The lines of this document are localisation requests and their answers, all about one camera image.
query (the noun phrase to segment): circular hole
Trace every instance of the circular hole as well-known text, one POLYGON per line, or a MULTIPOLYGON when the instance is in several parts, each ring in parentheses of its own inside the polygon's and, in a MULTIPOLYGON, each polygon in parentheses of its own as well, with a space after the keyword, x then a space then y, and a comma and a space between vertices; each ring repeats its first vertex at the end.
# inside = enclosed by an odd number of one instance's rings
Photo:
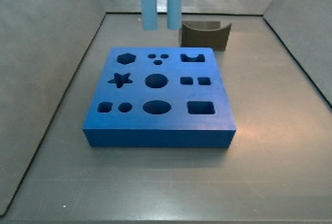
POLYGON ((143 110, 150 114, 164 114, 172 110, 172 105, 165 101, 154 100, 143 104, 143 110))
POLYGON ((155 61, 153 61, 153 64, 154 65, 161 65, 162 64, 162 61, 161 60, 155 60, 155 61))
POLYGON ((118 109, 121 112, 129 112, 131 110, 131 108, 133 108, 133 105, 130 103, 123 103, 119 105, 118 109))
POLYGON ((162 88, 168 82, 168 78, 161 74, 151 74, 145 79, 145 84, 150 88, 162 88))

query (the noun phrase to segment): star-shaped hole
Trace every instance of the star-shaped hole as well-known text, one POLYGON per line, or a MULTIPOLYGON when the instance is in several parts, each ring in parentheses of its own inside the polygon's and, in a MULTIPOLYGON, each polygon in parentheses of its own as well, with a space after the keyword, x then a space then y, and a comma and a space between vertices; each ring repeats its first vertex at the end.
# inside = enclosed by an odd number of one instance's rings
POLYGON ((130 73, 127 74, 114 74, 114 79, 109 81, 109 83, 115 83, 117 84, 117 88, 121 88, 123 86, 125 83, 133 83, 133 81, 130 80, 130 73))

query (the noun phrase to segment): hexagon-shaped hole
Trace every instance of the hexagon-shaped hole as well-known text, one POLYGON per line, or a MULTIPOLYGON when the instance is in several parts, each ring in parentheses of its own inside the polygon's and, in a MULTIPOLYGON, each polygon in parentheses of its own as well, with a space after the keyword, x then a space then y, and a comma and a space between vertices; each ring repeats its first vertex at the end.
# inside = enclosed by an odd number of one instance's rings
POLYGON ((127 65, 130 63, 134 63, 135 59, 137 59, 137 56, 134 54, 125 53, 125 54, 118 55, 117 62, 123 65, 127 65))

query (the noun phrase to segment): small round hole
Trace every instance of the small round hole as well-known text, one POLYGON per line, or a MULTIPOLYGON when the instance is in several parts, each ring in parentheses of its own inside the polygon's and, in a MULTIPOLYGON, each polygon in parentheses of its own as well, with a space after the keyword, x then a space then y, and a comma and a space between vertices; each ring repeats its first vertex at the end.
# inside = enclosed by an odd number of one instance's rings
POLYGON ((150 88, 162 88, 169 80, 162 74, 151 74, 145 78, 145 84, 150 88))
POLYGON ((155 60, 155 61, 153 61, 153 64, 154 65, 161 65, 162 64, 162 61, 161 60, 155 60))
POLYGON ((118 109, 121 112, 129 112, 131 110, 131 108, 133 108, 133 105, 130 103, 123 103, 119 105, 118 109))

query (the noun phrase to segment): cutout hole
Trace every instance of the cutout hole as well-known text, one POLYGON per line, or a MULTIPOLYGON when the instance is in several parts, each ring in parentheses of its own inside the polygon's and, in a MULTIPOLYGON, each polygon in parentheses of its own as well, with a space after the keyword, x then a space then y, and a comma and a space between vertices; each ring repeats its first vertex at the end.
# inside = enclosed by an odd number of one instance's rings
POLYGON ((130 63, 134 63, 135 59, 137 59, 137 56, 134 54, 125 53, 122 55, 118 55, 117 62, 123 64, 123 65, 127 65, 130 63))
POLYGON ((122 103, 118 109, 121 112, 129 112, 131 108, 133 108, 133 105, 130 103, 122 103))
POLYGON ((143 104, 143 110, 150 114, 164 114, 172 110, 172 105, 165 101, 154 100, 143 104))
POLYGON ((161 65, 162 64, 162 61, 161 60, 155 60, 155 61, 153 61, 153 64, 154 65, 161 65))
POLYGON ((115 83, 117 84, 117 88, 122 88, 123 84, 126 83, 133 83, 133 81, 130 80, 130 73, 127 74, 114 74, 114 79, 109 81, 109 83, 115 83))
POLYGON ((213 102, 200 102, 190 101, 186 102, 188 112, 190 114, 214 114, 214 105, 213 102))
POLYGON ((150 88, 162 88, 169 80, 162 74, 151 74, 145 79, 145 84, 150 88))
POLYGON ((181 77, 181 83, 184 85, 193 85, 193 78, 192 77, 181 77))
POLYGON ((198 78, 198 84, 210 85, 212 84, 210 78, 198 78))
POLYGON ((109 102, 99 103, 98 112, 110 112, 113 104, 109 102))
POLYGON ((196 57, 189 57, 185 54, 181 54, 182 62, 205 62, 204 54, 198 54, 196 57))

